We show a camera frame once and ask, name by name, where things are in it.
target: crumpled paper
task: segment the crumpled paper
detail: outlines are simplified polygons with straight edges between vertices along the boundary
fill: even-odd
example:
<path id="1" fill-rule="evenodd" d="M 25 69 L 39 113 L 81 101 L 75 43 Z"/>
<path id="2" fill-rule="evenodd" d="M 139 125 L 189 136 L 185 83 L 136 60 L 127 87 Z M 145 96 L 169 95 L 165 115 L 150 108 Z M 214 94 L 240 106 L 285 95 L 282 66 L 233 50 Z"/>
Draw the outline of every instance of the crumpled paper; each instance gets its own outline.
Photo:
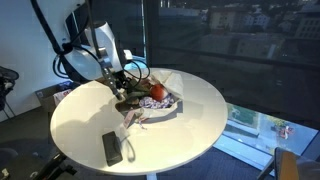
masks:
<path id="1" fill-rule="evenodd" d="M 138 119 L 136 122 L 141 122 L 150 118 L 163 117 L 178 107 L 178 102 L 183 100 L 183 82 L 180 74 L 168 71 L 168 70 L 159 70 L 151 73 L 151 84 L 162 84 L 169 93 L 172 94 L 174 99 L 174 103 L 168 107 L 163 109 L 152 109 L 141 107 L 135 110 L 135 114 Z"/>

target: gray floor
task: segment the gray floor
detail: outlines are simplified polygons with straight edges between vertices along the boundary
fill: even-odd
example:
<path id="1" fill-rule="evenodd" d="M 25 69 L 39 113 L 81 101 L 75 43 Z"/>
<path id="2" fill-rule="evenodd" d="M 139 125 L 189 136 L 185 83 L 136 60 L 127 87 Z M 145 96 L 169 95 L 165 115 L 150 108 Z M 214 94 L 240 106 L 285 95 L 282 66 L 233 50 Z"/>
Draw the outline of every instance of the gray floor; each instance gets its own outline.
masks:
<path id="1" fill-rule="evenodd" d="M 15 149 L 19 154 L 32 154 L 37 152 L 45 161 L 52 158 L 57 152 L 56 147 L 48 140 L 48 117 L 41 108 L 34 109 L 21 114 L 10 120 L 0 123 L 0 148 L 9 147 Z M 78 172 L 79 179 L 111 179 L 111 180 L 142 180 L 144 176 L 123 177 L 100 174 L 72 162 L 71 164 Z M 259 170 L 238 159 L 227 155 L 215 148 L 196 160 L 171 171 L 157 174 L 159 180 L 171 179 L 256 179 Z"/>

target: white wall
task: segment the white wall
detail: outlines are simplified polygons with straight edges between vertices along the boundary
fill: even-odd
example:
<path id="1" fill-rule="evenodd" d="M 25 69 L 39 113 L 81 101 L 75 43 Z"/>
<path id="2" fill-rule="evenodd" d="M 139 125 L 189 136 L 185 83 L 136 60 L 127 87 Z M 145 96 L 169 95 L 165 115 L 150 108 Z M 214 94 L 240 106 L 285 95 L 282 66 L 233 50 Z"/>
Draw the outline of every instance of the white wall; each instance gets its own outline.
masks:
<path id="1" fill-rule="evenodd" d="M 30 0 L 1 0 L 0 24 L 0 66 L 20 74 L 7 101 L 20 114 L 40 106 L 34 91 L 65 80 L 51 69 L 55 54 Z M 0 121 L 5 119 L 0 112 Z"/>

